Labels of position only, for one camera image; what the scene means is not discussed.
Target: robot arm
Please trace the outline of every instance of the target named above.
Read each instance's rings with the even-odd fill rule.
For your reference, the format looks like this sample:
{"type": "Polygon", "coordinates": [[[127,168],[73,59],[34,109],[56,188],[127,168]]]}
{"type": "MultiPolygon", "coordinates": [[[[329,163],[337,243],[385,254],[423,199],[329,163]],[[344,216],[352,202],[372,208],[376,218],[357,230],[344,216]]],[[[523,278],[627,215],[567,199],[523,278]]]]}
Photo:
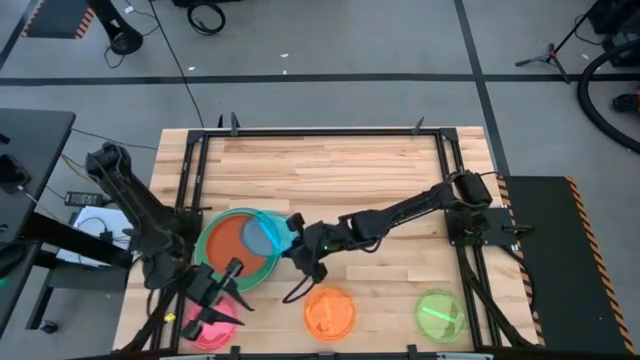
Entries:
{"type": "MultiPolygon", "coordinates": [[[[287,224],[290,230],[300,235],[282,255],[291,258],[295,267],[317,284],[327,275],[326,267],[319,263],[320,259],[339,251],[374,252],[391,229],[436,210],[466,210],[469,236],[478,235],[483,228],[474,226],[477,222],[473,219],[479,210],[491,204],[491,200],[480,175],[466,171],[453,174],[428,191],[386,209],[341,216],[337,225],[318,222],[303,228],[302,215],[296,213],[287,220],[287,224]],[[460,198],[455,196],[452,184],[458,189],[460,198]]],[[[289,295],[285,298],[286,303],[291,302],[289,295]]]]}
{"type": "MultiPolygon", "coordinates": [[[[198,318],[183,329],[183,337],[195,340],[203,323],[244,325],[210,308],[218,304],[223,293],[227,293],[243,307],[253,311],[240,296],[234,280],[243,268],[240,260],[233,259],[230,262],[220,281],[211,278],[213,269],[208,265],[194,266],[186,262],[185,252],[192,246],[186,246],[184,236],[199,234],[200,221],[195,221],[190,216],[192,214],[182,209],[162,205],[131,172],[131,157],[123,147],[105,143],[102,149],[87,155],[86,169],[89,177],[111,196],[132,224],[129,250],[141,253],[145,287],[184,294],[202,307],[198,318]]],[[[144,334],[136,337],[136,343],[144,344],[152,328],[151,325],[145,325],[144,334]]]]}

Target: chair wheel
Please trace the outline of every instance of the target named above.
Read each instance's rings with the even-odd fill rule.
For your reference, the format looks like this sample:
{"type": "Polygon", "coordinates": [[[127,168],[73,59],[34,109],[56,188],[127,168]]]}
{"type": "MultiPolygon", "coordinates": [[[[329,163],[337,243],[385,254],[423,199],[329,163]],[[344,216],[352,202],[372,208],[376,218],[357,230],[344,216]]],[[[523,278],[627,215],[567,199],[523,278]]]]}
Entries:
{"type": "Polygon", "coordinates": [[[58,331],[58,324],[54,323],[53,321],[42,320],[39,329],[47,334],[53,334],[54,332],[58,331]]]}

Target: black mat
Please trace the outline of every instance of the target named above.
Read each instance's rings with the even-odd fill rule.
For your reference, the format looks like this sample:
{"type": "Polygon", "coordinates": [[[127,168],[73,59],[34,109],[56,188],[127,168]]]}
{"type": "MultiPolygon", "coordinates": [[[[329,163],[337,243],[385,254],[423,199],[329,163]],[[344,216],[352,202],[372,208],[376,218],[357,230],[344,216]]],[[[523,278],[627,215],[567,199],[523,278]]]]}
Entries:
{"type": "Polygon", "coordinates": [[[505,180],[516,222],[536,228],[522,240],[522,252],[546,347],[629,354],[633,347],[575,185],[564,177],[505,180]]]}
{"type": "Polygon", "coordinates": [[[47,39],[81,39],[92,18],[87,13],[88,9],[86,0],[42,0],[22,35],[47,39]]]}

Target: yellow object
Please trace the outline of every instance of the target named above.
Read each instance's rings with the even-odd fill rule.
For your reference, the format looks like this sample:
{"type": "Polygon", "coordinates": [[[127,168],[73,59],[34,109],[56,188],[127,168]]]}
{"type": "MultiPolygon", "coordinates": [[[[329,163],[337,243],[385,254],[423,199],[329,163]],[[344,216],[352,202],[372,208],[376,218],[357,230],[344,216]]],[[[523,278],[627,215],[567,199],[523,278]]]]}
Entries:
{"type": "Polygon", "coordinates": [[[175,319],[176,319],[176,314],[174,313],[168,313],[167,315],[164,316],[164,322],[166,323],[170,323],[175,319]]]}

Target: white paper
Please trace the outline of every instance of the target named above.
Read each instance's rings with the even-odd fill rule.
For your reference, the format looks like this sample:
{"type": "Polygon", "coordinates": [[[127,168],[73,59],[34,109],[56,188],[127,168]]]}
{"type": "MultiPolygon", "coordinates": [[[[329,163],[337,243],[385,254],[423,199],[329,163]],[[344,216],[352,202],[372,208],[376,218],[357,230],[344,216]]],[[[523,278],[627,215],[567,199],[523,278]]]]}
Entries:
{"type": "MultiPolygon", "coordinates": [[[[113,244],[122,249],[129,249],[129,241],[131,240],[129,236],[125,235],[122,230],[131,229],[132,226],[127,220],[127,217],[124,216],[124,213],[120,210],[116,209],[106,209],[106,208],[98,208],[93,206],[84,207],[80,213],[78,214],[74,227],[77,228],[78,224],[82,224],[82,227],[78,230],[83,231],[89,235],[93,235],[95,237],[100,236],[100,233],[104,231],[104,224],[102,221],[98,219],[87,220],[82,223],[85,219],[91,217],[99,217],[102,219],[105,224],[107,224],[107,230],[113,233],[113,238],[118,239],[113,241],[113,244]]],[[[56,255],[58,259],[65,260],[67,262],[72,262],[76,264],[89,265],[89,266],[108,266],[105,263],[100,261],[96,261],[84,256],[79,256],[78,254],[60,249],[58,254],[56,255]]]]}

